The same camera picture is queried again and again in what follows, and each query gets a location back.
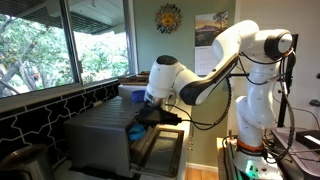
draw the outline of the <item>sun wall decoration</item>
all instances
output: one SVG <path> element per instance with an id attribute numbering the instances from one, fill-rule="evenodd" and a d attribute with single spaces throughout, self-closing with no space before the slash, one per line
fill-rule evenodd
<path id="1" fill-rule="evenodd" d="M 170 34 L 181 25 L 181 10 L 175 4 L 160 6 L 155 21 L 161 33 Z"/>

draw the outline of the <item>toaster oven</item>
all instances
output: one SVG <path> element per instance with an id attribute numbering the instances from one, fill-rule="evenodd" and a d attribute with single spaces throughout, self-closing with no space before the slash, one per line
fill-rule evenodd
<path id="1" fill-rule="evenodd" d="M 65 121 L 71 170 L 102 178 L 146 174 L 175 179 L 184 131 L 149 127 L 140 138 L 130 139 L 142 106 L 115 97 Z"/>

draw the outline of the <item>wall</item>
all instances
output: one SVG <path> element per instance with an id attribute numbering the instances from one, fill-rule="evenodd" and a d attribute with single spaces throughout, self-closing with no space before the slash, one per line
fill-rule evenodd
<path id="1" fill-rule="evenodd" d="M 63 122 L 118 95 L 119 82 L 98 85 L 0 113 L 0 161 L 31 144 L 46 144 L 51 164 L 68 152 Z"/>
<path id="2" fill-rule="evenodd" d="M 235 0 L 134 0 L 134 14 L 139 71 L 149 71 L 160 55 L 176 57 L 194 71 L 195 15 L 228 11 L 228 25 L 234 23 Z M 176 4 L 181 9 L 182 23 L 176 32 L 161 34 L 156 29 L 156 12 L 161 5 Z M 192 107 L 192 118 L 213 123 L 223 113 L 228 98 L 225 83 L 221 83 L 200 106 Z M 210 131 L 194 130 L 194 146 L 188 162 L 217 166 L 216 137 L 226 135 L 226 120 Z"/>
<path id="3" fill-rule="evenodd" d="M 176 4 L 181 9 L 181 26 L 171 34 L 161 34 L 156 28 L 156 12 L 161 5 Z M 235 0 L 134 0 L 134 16 L 139 71 L 149 71 L 160 55 L 176 57 L 194 70 L 195 15 L 228 11 L 228 24 L 234 22 Z"/>
<path id="4" fill-rule="evenodd" d="M 236 20 L 251 19 L 258 23 L 260 29 L 287 29 L 298 34 L 296 49 L 297 62 L 293 70 L 293 84 L 289 94 L 292 107 L 308 110 L 318 116 L 319 108 L 312 107 L 312 99 L 320 100 L 320 80 L 316 75 L 320 73 L 318 51 L 320 49 L 320 1 L 308 0 L 239 0 L 237 1 Z M 275 98 L 280 100 L 277 93 L 279 85 L 274 90 Z M 246 82 L 243 78 L 236 78 L 235 98 L 246 95 Z M 274 110 L 279 114 L 279 103 L 274 101 Z M 230 111 L 228 128 L 237 131 L 235 113 Z M 317 129 L 315 118 L 304 111 L 294 110 L 296 127 Z M 285 126 L 289 127 L 289 115 L 286 114 Z"/>

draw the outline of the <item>window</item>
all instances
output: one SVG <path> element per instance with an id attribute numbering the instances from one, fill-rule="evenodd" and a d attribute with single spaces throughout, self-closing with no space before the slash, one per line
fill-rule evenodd
<path id="1" fill-rule="evenodd" d="M 128 1 L 69 1 L 0 1 L 0 98 L 134 73 Z"/>

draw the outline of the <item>black tile backsplash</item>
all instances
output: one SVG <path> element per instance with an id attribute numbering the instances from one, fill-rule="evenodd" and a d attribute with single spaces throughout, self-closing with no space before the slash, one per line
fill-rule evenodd
<path id="1" fill-rule="evenodd" d="M 48 145 L 50 162 L 68 154 L 63 122 L 118 95 L 119 82 L 98 85 L 0 113 L 0 161 L 22 147 Z"/>

